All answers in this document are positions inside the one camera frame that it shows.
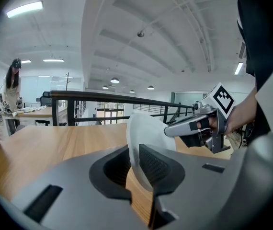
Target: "long black hair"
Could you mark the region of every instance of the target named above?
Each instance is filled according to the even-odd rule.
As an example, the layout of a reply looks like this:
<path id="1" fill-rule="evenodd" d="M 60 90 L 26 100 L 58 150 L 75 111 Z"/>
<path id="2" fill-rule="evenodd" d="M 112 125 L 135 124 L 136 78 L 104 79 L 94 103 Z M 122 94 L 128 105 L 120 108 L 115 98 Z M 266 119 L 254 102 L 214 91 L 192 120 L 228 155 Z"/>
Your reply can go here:
<path id="1" fill-rule="evenodd" d="M 9 67 L 9 70 L 7 72 L 7 75 L 6 75 L 6 85 L 7 85 L 7 89 L 11 88 L 11 78 L 12 78 L 12 68 L 13 68 L 13 65 L 10 65 Z M 19 75 L 20 75 L 20 72 L 18 71 L 15 76 L 14 76 L 14 82 L 13 82 L 13 85 L 12 87 L 15 88 L 19 85 Z"/>

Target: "black cap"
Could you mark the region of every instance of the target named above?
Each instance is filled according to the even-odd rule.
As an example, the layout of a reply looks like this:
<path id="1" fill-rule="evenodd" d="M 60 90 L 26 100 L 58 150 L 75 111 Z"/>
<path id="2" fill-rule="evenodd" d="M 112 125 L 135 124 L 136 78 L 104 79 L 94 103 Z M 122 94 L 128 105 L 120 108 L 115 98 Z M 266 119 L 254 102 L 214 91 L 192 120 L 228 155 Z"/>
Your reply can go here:
<path id="1" fill-rule="evenodd" d="M 14 59 L 13 62 L 12 62 L 12 66 L 14 68 L 17 68 L 17 69 L 22 68 L 22 61 L 21 61 L 21 59 L 19 59 L 19 58 Z"/>

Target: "white ceiling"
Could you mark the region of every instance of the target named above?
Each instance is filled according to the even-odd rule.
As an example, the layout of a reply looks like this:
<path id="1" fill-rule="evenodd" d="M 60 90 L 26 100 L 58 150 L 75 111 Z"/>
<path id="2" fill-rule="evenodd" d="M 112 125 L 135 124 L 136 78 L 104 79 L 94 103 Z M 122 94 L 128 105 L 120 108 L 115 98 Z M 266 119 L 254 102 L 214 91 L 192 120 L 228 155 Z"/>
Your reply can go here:
<path id="1" fill-rule="evenodd" d="M 240 61 L 237 0 L 41 0 L 43 10 L 5 15 L 35 1 L 10 0 L 0 15 L 0 61 L 30 59 L 24 72 L 71 71 L 99 90 L 117 77 L 116 90 L 129 92 L 169 74 L 232 78 Z"/>

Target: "table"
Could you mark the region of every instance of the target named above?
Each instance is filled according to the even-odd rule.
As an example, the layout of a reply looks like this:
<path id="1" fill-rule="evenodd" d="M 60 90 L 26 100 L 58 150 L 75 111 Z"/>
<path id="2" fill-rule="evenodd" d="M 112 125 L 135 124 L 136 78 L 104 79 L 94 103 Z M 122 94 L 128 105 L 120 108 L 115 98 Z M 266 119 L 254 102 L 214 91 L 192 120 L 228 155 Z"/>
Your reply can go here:
<path id="1" fill-rule="evenodd" d="M 59 107 L 59 120 L 61 119 L 63 120 L 66 115 L 67 115 L 67 107 Z M 13 117 L 12 115 L 3 115 L 3 119 L 5 120 L 6 128 L 10 136 L 11 133 L 10 133 L 10 129 L 7 122 L 8 119 L 17 119 L 20 121 L 31 122 L 34 125 L 36 125 L 36 121 L 44 120 L 44 121 L 49 121 L 50 125 L 53 125 L 52 107 L 48 106 L 43 110 L 34 111 L 30 113 L 21 113 L 15 117 Z"/>
<path id="2" fill-rule="evenodd" d="M 207 148 L 187 148 L 176 138 L 177 151 L 229 159 L 233 150 L 212 154 Z M 38 175 L 66 159 L 124 146 L 126 124 L 99 126 L 27 126 L 0 143 L 0 195 L 11 200 Z M 152 193 L 146 191 L 130 169 L 126 188 L 132 193 L 132 208 L 148 224 Z"/>

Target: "plate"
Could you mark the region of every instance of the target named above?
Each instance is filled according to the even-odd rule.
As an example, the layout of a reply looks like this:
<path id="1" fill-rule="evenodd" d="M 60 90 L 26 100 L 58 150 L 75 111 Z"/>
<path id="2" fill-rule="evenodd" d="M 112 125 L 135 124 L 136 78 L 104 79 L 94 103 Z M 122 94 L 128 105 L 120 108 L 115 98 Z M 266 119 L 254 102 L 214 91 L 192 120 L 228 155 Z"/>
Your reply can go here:
<path id="1" fill-rule="evenodd" d="M 133 114 L 128 120 L 127 143 L 131 167 L 139 183 L 148 191 L 153 189 L 139 165 L 139 145 L 153 145 L 176 151 L 175 139 L 164 134 L 166 127 L 165 123 L 147 114 Z"/>

